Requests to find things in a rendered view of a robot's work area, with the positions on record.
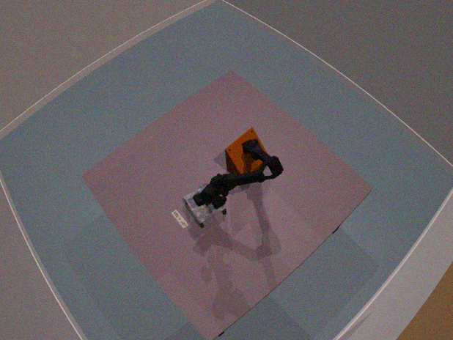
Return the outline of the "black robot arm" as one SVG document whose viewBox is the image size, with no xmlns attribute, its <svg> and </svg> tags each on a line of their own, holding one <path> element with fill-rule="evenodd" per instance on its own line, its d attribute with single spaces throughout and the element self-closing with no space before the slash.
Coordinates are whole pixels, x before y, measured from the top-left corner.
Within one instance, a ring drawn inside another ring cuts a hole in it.
<svg viewBox="0 0 453 340">
<path fill-rule="evenodd" d="M 242 145 L 245 154 L 250 153 L 255 161 L 260 159 L 263 164 L 258 170 L 245 174 L 217 174 L 216 176 L 214 176 L 211 179 L 210 184 L 208 184 L 200 193 L 200 196 L 204 201 L 212 203 L 215 210 L 224 206 L 227 201 L 226 197 L 219 195 L 227 193 L 238 185 L 245 185 L 254 182 L 264 182 L 266 180 L 274 179 L 279 176 L 284 170 L 279 158 L 274 155 L 269 156 L 269 154 L 262 150 L 262 147 L 257 138 L 243 142 Z M 269 166 L 272 175 L 264 175 L 263 171 L 265 170 L 266 166 Z M 221 186 L 223 190 L 221 189 Z M 214 196 L 216 193 L 217 195 Z"/>
</svg>

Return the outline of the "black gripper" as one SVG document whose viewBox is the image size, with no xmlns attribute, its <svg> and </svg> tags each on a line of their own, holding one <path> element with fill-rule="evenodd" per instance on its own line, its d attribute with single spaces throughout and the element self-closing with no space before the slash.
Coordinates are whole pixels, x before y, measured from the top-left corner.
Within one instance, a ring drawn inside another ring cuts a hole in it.
<svg viewBox="0 0 453 340">
<path fill-rule="evenodd" d="M 225 197 L 225 196 L 228 196 L 228 194 L 229 194 L 229 191 L 228 191 L 227 193 L 225 193 L 225 194 L 222 194 L 222 195 Z M 201 207 L 201 206 L 204 205 L 204 204 L 206 204 L 206 206 L 207 206 L 208 204 L 210 204 L 209 202 L 206 202 L 206 201 L 204 201 L 204 200 L 201 198 L 200 193 L 194 195 L 194 196 L 193 196 L 193 200 L 194 200 L 194 202 L 196 203 L 196 205 L 199 206 L 199 207 Z"/>
</svg>

